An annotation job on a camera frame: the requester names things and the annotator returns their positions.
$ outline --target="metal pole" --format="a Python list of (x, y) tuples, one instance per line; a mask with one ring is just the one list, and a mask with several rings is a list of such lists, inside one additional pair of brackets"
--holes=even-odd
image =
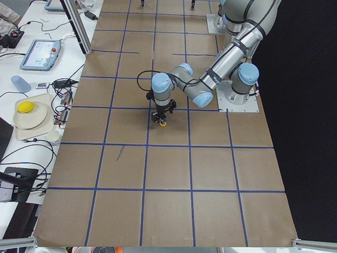
[(76, 34), (77, 41), (81, 47), (83, 54), (88, 55), (92, 52), (92, 47), (88, 35), (86, 34), (84, 25), (77, 11), (74, 0), (60, 0), (65, 14)]
[(293, 239), (293, 247), (337, 252), (337, 244), (334, 242), (305, 241), (301, 239)]
[(0, 240), (0, 250), (37, 246), (37, 237)]

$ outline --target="table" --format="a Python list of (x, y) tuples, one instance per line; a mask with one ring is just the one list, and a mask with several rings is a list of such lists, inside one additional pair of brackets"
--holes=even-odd
[[(103, 0), (97, 0), (96, 9), (92, 10), (92, 12), (99, 16), (101, 6)], [(26, 24), (28, 21), (39, 21), (44, 23), (44, 29), (49, 30), (57, 27), (62, 23), (66, 23), (67, 17), (64, 12), (48, 12), (44, 9), (45, 2), (33, 2), (26, 14), (23, 16), (19, 26)], [(86, 18), (83, 14), (80, 15), (84, 24), (84, 27), (87, 31), (88, 37), (91, 40), (93, 37), (94, 29), (97, 21), (92, 21)], [(34, 39), (44, 39), (44, 40), (59, 40), (65, 34), (71, 33), (72, 28), (70, 24), (66, 24), (61, 26), (60, 28), (50, 31), (50, 32), (42, 32), (41, 25), (37, 23), (30, 23), (29, 25), (25, 25), (21, 29), (25, 31), (23, 38), (20, 40), (18, 46), (14, 49), (9, 49), (6, 53), (26, 53), (29, 46), (31, 45), (32, 40)], [(0, 58), (0, 94), (3, 94), (7, 91), (17, 92), (15, 86), (11, 83), (11, 77), (13, 75), (19, 75), (23, 79), (25, 79), (28, 83), (36, 83), (36, 82), (53, 82), (59, 78), (68, 78), (72, 73), (74, 73), (82, 64), (84, 64), (86, 57), (82, 53), (77, 39), (75, 37), (70, 37), (64, 40), (62, 44), (62, 49), (60, 51), (60, 55), (56, 60), (55, 65), (52, 67), (50, 71), (42, 72), (42, 71), (23, 71), (19, 68), (19, 65), (23, 59), (23, 56), (5, 56)], [(80, 69), (73, 77), (74, 80), (79, 80), (82, 69)], [(54, 96), (55, 93), (53, 89), (49, 89), (49, 92)], [(39, 94), (46, 93), (46, 90), (31, 90), (27, 93), (28, 96), (35, 96)], [(8, 123), (13, 124), (13, 114), (15, 111), (14, 104), (17, 100), (25, 98), (22, 94), (7, 94), (0, 98), (0, 116), (6, 120)], [(60, 99), (56, 99), (54, 102), (54, 106), (60, 103)], [(46, 135), (39, 136), (40, 139), (46, 139)], [(9, 143), (7, 151), (5, 155), (8, 153), (24, 147), (30, 143), (23, 143), (21, 141), (17, 141), (15, 136), (12, 136), (12, 139)], [(54, 151), (58, 152), (58, 146), (54, 146)], [(19, 161), (29, 161), (36, 162), (41, 164), (47, 164), (51, 157), (51, 152), (43, 147), (30, 147), (24, 150), (24, 152), (17, 153), (16, 155), (12, 155), (8, 157), (4, 162), (18, 162)], [(53, 170), (53, 166), (55, 163), (55, 159), (47, 168), (47, 172), (51, 173)], [(4, 171), (7, 166), (0, 166), (0, 170)], [(22, 167), (25, 168), (35, 168), (30, 164), (23, 164)], [(44, 201), (44, 196), (39, 196), (38, 194), (30, 194), (28, 201), (30, 203), (42, 204)], [(15, 202), (8, 203), (0, 203), (0, 238), (3, 237), (3, 234), (11, 220), (11, 217), (14, 213), (14, 210), (17, 206)]]
[[(263, 106), (197, 108), (181, 91), (161, 127), (143, 70), (221, 50), (217, 1), (105, 1), (34, 235), (40, 246), (290, 246), (296, 237)], [(149, 87), (149, 75), (141, 85)]]

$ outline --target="metal base plate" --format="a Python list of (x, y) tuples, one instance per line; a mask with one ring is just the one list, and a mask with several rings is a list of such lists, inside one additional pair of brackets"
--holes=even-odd
[(217, 104), (219, 112), (259, 112), (256, 97), (250, 96), (248, 101), (243, 105), (235, 105), (230, 103), (225, 97), (226, 88), (232, 84), (232, 81), (222, 81), (216, 87)]
[(209, 30), (209, 34), (224, 35), (225, 31), (219, 31), (219, 29), (214, 26), (214, 21), (216, 18), (217, 14), (206, 14), (207, 28)]

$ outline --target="grid square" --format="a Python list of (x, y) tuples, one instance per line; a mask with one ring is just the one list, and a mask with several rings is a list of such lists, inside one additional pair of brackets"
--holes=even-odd
[(234, 154), (241, 190), (284, 191), (273, 149), (235, 149)]
[(143, 188), (144, 164), (145, 147), (105, 146), (98, 186)]
[(172, 245), (193, 246), (191, 194), (147, 192), (144, 205), (143, 246)]
[(216, 55), (216, 42), (214, 35), (208, 34), (186, 34), (186, 52), (187, 54), (206, 54)]
[(185, 62), (184, 55), (161, 55), (154, 54), (153, 69), (157, 71), (169, 72), (176, 66)]
[(165, 127), (153, 121), (150, 122), (149, 144), (188, 145), (187, 112), (174, 111), (173, 114), (166, 113), (166, 116), (167, 125)]
[(196, 0), (195, 8), (191, 8), (191, 2), (191, 0), (184, 0), (185, 15), (206, 15), (210, 13), (210, 5), (208, 1)]
[(140, 90), (134, 79), (118, 79), (116, 82), (113, 107), (148, 108), (146, 92)]
[(220, 112), (190, 112), (191, 144), (229, 146), (227, 119)]
[(97, 30), (95, 31), (91, 45), (94, 50), (119, 52), (122, 46), (123, 35), (124, 32)]
[(123, 52), (144, 53), (149, 57), (149, 54), (153, 54), (153, 38), (152, 32), (126, 32)]
[(175, 15), (157, 15), (157, 32), (184, 32), (184, 17)]
[(126, 13), (100, 13), (96, 30), (121, 30), (125, 29)]
[(173, 54), (184, 54), (184, 35), (157, 33), (154, 53), (160, 57), (170, 57)]
[(131, 13), (155, 13), (157, 7), (156, 0), (145, 0), (145, 6), (141, 6), (140, 0), (131, 0)]
[(152, 58), (148, 53), (122, 54), (118, 77), (136, 78), (144, 70), (152, 69)]
[(82, 77), (73, 105), (109, 107), (115, 79)]
[(128, 31), (154, 31), (155, 15), (129, 14), (126, 29)]
[(127, 12), (129, 1), (126, 0), (113, 0), (104, 1), (101, 12)]
[(157, 13), (183, 15), (183, 0), (158, 0)]
[(62, 142), (103, 143), (108, 109), (72, 108)]
[(210, 1), (211, 14), (217, 14), (219, 11), (219, 1)]
[(185, 27), (187, 33), (203, 33), (207, 34), (207, 21), (205, 16), (186, 16)]
[(141, 206), (142, 192), (98, 191), (88, 245), (139, 245)]
[(48, 186), (95, 187), (101, 153), (101, 145), (61, 145)]
[(197, 246), (246, 246), (237, 193), (195, 192), (193, 203)]
[(265, 115), (261, 111), (261, 105), (259, 105), (259, 109), (259, 113), (229, 113), (234, 146), (273, 146)]
[(113, 109), (106, 143), (145, 144), (148, 110)]
[[(93, 194), (94, 191), (49, 189), (34, 230), (38, 246), (84, 245)], [(64, 217), (76, 217), (81, 222), (60, 222)]]
[(193, 189), (236, 190), (231, 149), (192, 148)]
[(291, 247), (297, 234), (285, 193), (242, 193), (241, 200), (250, 247)]
[(119, 53), (94, 51), (86, 57), (82, 76), (115, 77)]
[[(162, 162), (169, 157), (170, 162)], [(149, 147), (146, 169), (147, 189), (190, 189), (188, 148)]]

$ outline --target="white plate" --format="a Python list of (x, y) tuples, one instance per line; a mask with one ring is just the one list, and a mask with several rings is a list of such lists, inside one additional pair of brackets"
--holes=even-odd
[(47, 107), (39, 102), (34, 102), (34, 109), (28, 113), (15, 111), (14, 124), (21, 129), (34, 128), (42, 123), (47, 116)]

